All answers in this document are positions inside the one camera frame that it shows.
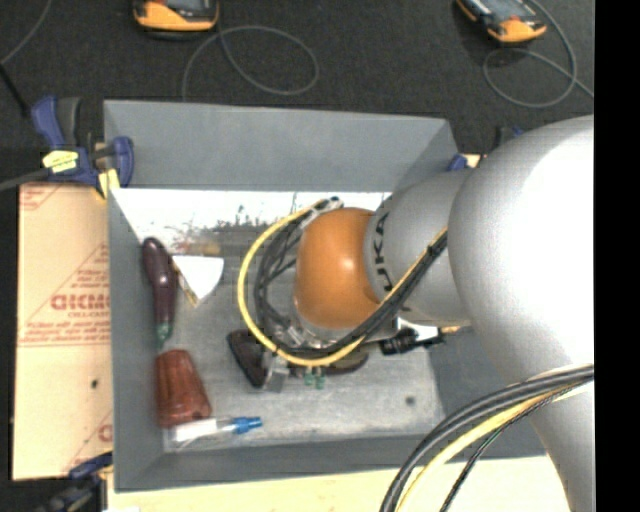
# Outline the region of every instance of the black floor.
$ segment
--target black floor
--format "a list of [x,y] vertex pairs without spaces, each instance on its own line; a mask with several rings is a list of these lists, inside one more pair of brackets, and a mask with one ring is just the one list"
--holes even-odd
[[[447,119],[458,148],[487,152],[498,127],[539,126],[593,113],[593,99],[570,80],[524,53],[493,55],[496,45],[464,18],[453,0],[227,0],[222,27],[235,60],[262,84],[306,92],[265,92],[243,79],[219,40],[198,54],[204,38],[162,41],[133,21],[130,0],[2,0],[0,62],[23,99],[81,96],[79,129],[99,137],[103,98],[149,98],[233,105],[283,106]],[[551,27],[528,49],[594,88],[595,3],[546,1]],[[18,52],[13,50],[36,25]],[[261,25],[299,38],[318,63],[289,40],[237,27]],[[185,70],[191,62],[183,96]],[[545,104],[536,108],[515,101]],[[0,83],[0,180],[37,169],[43,141]],[[0,192],[0,512],[31,510],[65,482],[11,482],[11,416],[16,295],[16,193]]]

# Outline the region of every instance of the orange device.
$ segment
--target orange device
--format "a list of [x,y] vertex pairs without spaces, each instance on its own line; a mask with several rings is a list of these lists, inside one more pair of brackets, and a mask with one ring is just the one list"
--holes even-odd
[[133,17],[149,35],[184,38],[211,30],[220,15],[215,0],[134,0]]
[[531,7],[521,0],[456,0],[462,12],[501,43],[522,43],[547,30]]

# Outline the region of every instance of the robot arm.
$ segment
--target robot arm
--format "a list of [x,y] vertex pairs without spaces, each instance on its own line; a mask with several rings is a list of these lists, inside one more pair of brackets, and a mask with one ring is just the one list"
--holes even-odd
[[[376,212],[338,209],[312,221],[296,262],[297,348],[330,350],[358,329],[447,228],[403,318],[470,325],[508,382],[593,363],[593,140],[593,116],[548,125],[500,146],[479,169],[394,193]],[[532,418],[576,512],[595,504],[590,386]]]

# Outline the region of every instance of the cable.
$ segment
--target cable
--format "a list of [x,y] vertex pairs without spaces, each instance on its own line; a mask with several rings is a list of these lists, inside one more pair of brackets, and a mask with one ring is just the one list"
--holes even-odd
[[[409,500],[411,499],[411,497],[417,493],[417,490],[419,489],[420,485],[422,485],[424,482],[427,481],[427,477],[431,473],[433,473],[435,469],[444,465],[446,462],[451,460],[455,455],[460,453],[463,449],[470,446],[472,443],[474,443],[481,437],[487,434],[491,434],[491,436],[489,437],[490,441],[487,440],[488,442],[486,443],[486,445],[485,443],[483,443],[482,445],[482,451],[484,451],[486,448],[488,448],[491,442],[493,442],[498,437],[498,435],[504,432],[504,430],[506,430],[508,427],[518,422],[525,416],[531,414],[533,411],[543,407],[544,405],[547,405],[550,402],[553,402],[559,399],[563,395],[566,395],[566,393],[568,393],[572,389],[582,384],[584,383],[581,382],[579,384],[564,386],[558,390],[544,393],[538,397],[525,400],[517,405],[514,405],[513,407],[510,407],[505,411],[495,414],[494,416],[485,420],[483,423],[481,423],[477,427],[472,428],[470,431],[466,432],[465,434],[455,439],[453,442],[448,444],[440,453],[438,453],[427,465],[424,466],[424,468],[420,471],[418,476],[413,480],[411,485],[408,487],[405,494],[402,496],[398,504],[397,510],[398,511],[404,510],[405,506],[409,503]],[[461,482],[460,483],[456,482],[456,484],[454,484],[454,488],[452,488],[451,492],[449,493],[449,496],[447,496],[447,499],[445,500],[445,503],[443,505],[443,507],[445,507],[445,510],[449,507],[451,501],[453,500],[453,497],[457,492],[456,486],[459,487],[459,485],[461,485]]]
[[405,463],[400,467],[391,482],[380,507],[381,512],[392,512],[402,494],[402,490],[411,476],[413,469],[422,458],[440,442],[456,435],[464,427],[474,421],[482,420],[506,408],[520,404],[524,400],[539,397],[542,393],[558,390],[564,385],[587,382],[594,377],[593,364],[582,368],[562,370],[546,377],[538,377],[486,395],[445,418],[414,449]]
[[[378,305],[374,314],[369,318],[373,320],[371,322],[365,321],[362,325],[366,324],[366,328],[360,329],[356,328],[357,334],[350,334],[343,338],[344,345],[340,345],[338,347],[332,346],[332,352],[328,355],[323,355],[321,357],[313,357],[309,355],[308,357],[299,357],[295,356],[289,352],[287,352],[281,345],[274,342],[270,338],[268,338],[262,330],[255,323],[251,314],[249,313],[246,298],[245,298],[245,282],[247,278],[247,274],[249,271],[249,266],[253,261],[256,253],[260,249],[260,247],[265,243],[266,240],[273,237],[277,232],[283,229],[285,226],[297,222],[299,219],[302,219],[303,216],[309,214],[313,209],[317,208],[318,205],[322,204],[324,201],[318,201],[317,203],[298,210],[297,212],[292,213],[291,215],[280,219],[279,221],[272,224],[269,228],[267,228],[253,243],[253,245],[249,248],[242,264],[240,266],[240,272],[238,275],[238,284],[237,284],[237,294],[238,294],[238,307],[240,309],[240,313],[249,327],[249,330],[255,336],[255,338],[262,343],[267,349],[272,352],[280,355],[286,361],[297,365],[297,366],[306,366],[306,367],[319,367],[319,366],[329,366],[336,361],[346,357],[353,350],[355,350],[362,342],[366,340],[366,338],[373,332],[381,322],[383,322],[387,315],[394,311],[393,308],[399,308],[402,304],[401,301],[398,301],[398,296],[406,297],[408,293],[407,290],[412,290],[421,275],[428,269],[433,260],[444,250],[444,245],[446,245],[446,229],[442,230],[435,240],[425,248],[420,257],[407,269],[402,278],[396,283],[396,285],[392,288],[389,294],[385,297],[385,299]],[[384,316],[380,315],[379,312],[383,311],[385,313]]]
[[[498,94],[501,98],[509,101],[510,103],[513,103],[513,104],[521,106],[521,107],[526,107],[526,108],[547,108],[547,107],[552,107],[554,105],[557,105],[558,103],[563,101],[571,93],[571,91],[573,91],[575,86],[578,86],[588,96],[590,96],[591,98],[594,98],[595,97],[594,93],[586,85],[584,85],[582,82],[580,82],[578,80],[578,78],[577,78],[578,77],[578,65],[577,65],[577,62],[576,62],[575,52],[573,51],[573,48],[572,48],[571,44],[569,43],[569,40],[567,39],[567,36],[564,34],[563,30],[560,28],[560,25],[558,25],[558,23],[553,18],[553,16],[551,16],[549,11],[547,11],[538,2],[536,2],[535,0],[527,0],[527,1],[530,2],[531,4],[533,4],[537,9],[542,11],[542,13],[548,18],[549,24],[551,26],[555,27],[556,31],[558,32],[558,35],[560,36],[560,41],[562,42],[563,46],[567,50],[567,54],[568,54],[568,57],[569,57],[569,71],[565,70],[564,68],[562,68],[561,66],[559,66],[558,64],[556,64],[552,60],[548,59],[547,57],[544,57],[543,55],[540,55],[539,53],[536,53],[536,52],[532,52],[530,50],[524,50],[522,48],[497,48],[497,49],[493,50],[492,52],[490,52],[487,55],[487,57],[485,58],[485,60],[484,60],[484,62],[482,64],[482,72],[484,74],[485,80],[489,84],[489,87],[491,87],[491,89],[496,94]],[[500,52],[505,52],[505,51],[512,51],[512,52],[515,52],[515,53],[521,53],[523,55],[526,55],[527,57],[535,58],[535,59],[547,64],[548,66],[551,66],[553,69],[559,71],[560,73],[564,74],[566,77],[568,77],[570,79],[569,85],[564,90],[564,92],[562,94],[560,94],[558,97],[556,97],[556,98],[554,98],[552,100],[546,101],[546,102],[541,102],[541,103],[529,103],[529,102],[526,102],[526,101],[518,100],[518,99],[516,99],[516,98],[514,98],[512,96],[509,96],[508,94],[506,94],[504,91],[502,91],[495,84],[495,82],[491,79],[491,76],[489,74],[489,61],[496,54],[498,54]]]
[[9,92],[13,96],[13,99],[18,104],[18,107],[20,108],[20,113],[22,114],[22,117],[28,118],[29,114],[30,114],[29,104],[22,97],[22,94],[20,94],[20,91],[18,91],[18,88],[13,83],[13,80],[11,80],[11,77],[9,76],[7,71],[5,70],[3,64],[0,64],[0,78],[2,78],[2,81],[7,86],[7,89],[9,89]]
[[[193,52],[193,54],[189,58],[189,61],[187,62],[187,66],[185,67],[184,73],[182,75],[182,86],[181,86],[182,101],[186,101],[187,100],[187,86],[188,86],[188,83],[189,83],[189,74],[191,73],[191,68],[193,66],[193,63],[198,58],[200,53],[207,46],[209,46],[212,42],[214,42],[216,40],[220,40],[220,46],[222,47],[222,51],[224,52],[225,57],[227,58],[227,60],[231,64],[231,66],[235,69],[235,71],[242,78],[244,78],[247,82],[249,82],[254,87],[257,87],[261,91],[268,92],[268,93],[271,93],[271,94],[276,94],[276,95],[279,95],[279,96],[296,96],[296,95],[302,94],[302,93],[308,91],[309,89],[311,89],[312,87],[314,87],[316,85],[316,83],[318,82],[318,80],[320,79],[320,65],[318,64],[318,59],[315,56],[315,54],[313,53],[313,51],[307,45],[305,45],[300,39],[298,39],[295,36],[292,36],[291,34],[288,34],[287,32],[284,32],[282,30],[279,30],[279,29],[276,29],[276,28],[272,28],[272,27],[265,27],[265,26],[262,26],[262,25],[242,25],[242,26],[239,26],[239,27],[232,27],[232,28],[222,29],[222,25],[220,23],[220,20],[218,20],[218,23],[217,23],[217,30],[218,31],[215,34],[213,34],[212,36],[207,38],[195,50],[195,52]],[[264,85],[264,84],[258,82],[251,75],[249,75],[246,71],[244,71],[242,69],[242,67],[236,62],[236,60],[233,58],[231,50],[229,49],[229,46],[227,45],[227,41],[226,41],[225,37],[228,34],[233,34],[233,33],[236,33],[236,32],[266,32],[266,33],[269,33],[269,34],[274,34],[274,35],[276,35],[278,37],[281,37],[283,39],[287,39],[287,40],[291,41],[292,43],[298,45],[300,48],[302,48],[304,50],[304,52],[311,59],[311,62],[313,64],[313,77],[311,78],[311,80],[306,85],[304,85],[303,87],[300,87],[298,89],[277,89],[277,88],[269,87],[267,85]]]
[[21,176],[18,176],[17,178],[9,178],[8,180],[0,182],[0,192],[17,187],[18,185],[22,185],[24,183],[29,183],[30,181],[36,181],[42,178],[46,178],[47,174],[47,169],[38,169],[37,171],[25,173]]
[[[260,325],[265,325],[265,320],[270,320],[271,322],[278,325],[283,331],[287,331],[291,326],[291,319],[288,317],[284,317],[279,314],[267,301],[267,285],[277,277],[281,273],[282,270],[279,270],[276,267],[275,271],[271,271],[271,266],[274,264],[275,260],[280,259],[283,261],[287,251],[289,251],[300,239],[300,234],[298,233],[297,225],[295,222],[291,222],[286,230],[281,230],[278,234],[276,234],[273,238],[270,239],[269,245],[265,246],[264,254],[260,264],[258,265],[258,271],[256,275],[255,287],[254,287],[254,301],[256,308],[256,316],[258,318],[258,323]],[[293,242],[289,242],[293,233],[297,234],[297,237],[293,240]],[[411,273],[403,279],[403,283],[398,287],[397,291],[393,294],[393,296],[388,296],[383,304],[380,304],[379,307],[374,311],[372,315],[370,315],[367,319],[365,319],[360,325],[354,328],[352,331],[344,335],[341,339],[333,341],[330,345],[325,347],[316,347],[312,350],[308,348],[299,348],[299,347],[289,347],[291,352],[296,352],[297,354],[306,354],[306,357],[312,359],[318,357],[320,354],[328,354],[331,352],[335,352],[336,350],[349,345],[355,339],[364,337],[364,341],[367,341],[371,335],[376,333],[380,326],[389,321],[392,317],[394,317],[407,298],[411,295],[419,281],[422,279],[422,276],[429,269],[431,264],[435,261],[435,259],[439,256],[439,254],[444,251],[447,243],[447,233],[446,229],[442,230],[436,238],[434,242],[431,243],[427,250],[425,250],[417,263],[413,267]],[[295,258],[287,263],[287,267],[292,266],[295,263]],[[279,347],[282,346],[278,340],[274,340],[274,343]]]
[[38,31],[38,29],[44,22],[45,18],[49,14],[49,10],[51,9],[51,4],[53,4],[53,0],[48,0],[46,5],[44,6],[44,9],[40,13],[40,17],[36,21],[35,25],[33,25],[33,27],[31,27],[31,30],[27,33],[27,35],[22,38],[22,41],[20,41],[13,48],[13,50],[11,50],[6,56],[2,58],[2,60],[0,60],[0,64],[4,65],[7,62],[9,62],[31,40],[31,38],[35,35],[35,33]]
[[[560,396],[563,393],[568,393],[572,388],[565,388],[562,391],[558,392],[558,395]],[[447,512],[447,510],[449,510],[449,507],[451,506],[451,503],[453,503],[453,499],[456,497],[456,495],[458,494],[458,492],[460,491],[460,488],[462,487],[462,484],[464,483],[464,481],[467,479],[467,477],[469,476],[469,473],[471,472],[471,470],[473,469],[473,466],[475,465],[475,463],[478,461],[478,459],[482,456],[482,454],[487,450],[487,448],[489,448],[489,446],[491,446],[491,444],[498,439],[498,437],[507,429],[509,428],[511,425],[513,425],[515,422],[519,421],[521,418],[523,418],[524,416],[534,412],[535,410],[539,409],[540,407],[545,406],[547,403],[550,403],[552,401],[554,401],[555,398],[553,396],[548,397],[546,399],[540,400],[539,402],[537,402],[536,404],[532,405],[529,409],[523,411],[522,413],[520,413],[518,416],[516,416],[515,418],[511,419],[509,422],[505,423],[502,427],[496,429],[493,431],[493,433],[488,436],[480,446],[478,446],[478,448],[476,449],[476,451],[473,453],[473,455],[471,457],[469,457],[469,460],[467,461],[467,463],[465,464],[465,467],[463,468],[463,470],[460,472],[460,475],[458,476],[458,478],[456,479],[456,481],[454,482],[453,486],[451,487],[451,490],[449,491],[449,494],[447,495],[447,497],[445,498],[445,501],[442,503],[442,506],[440,507],[440,511],[439,512]]]

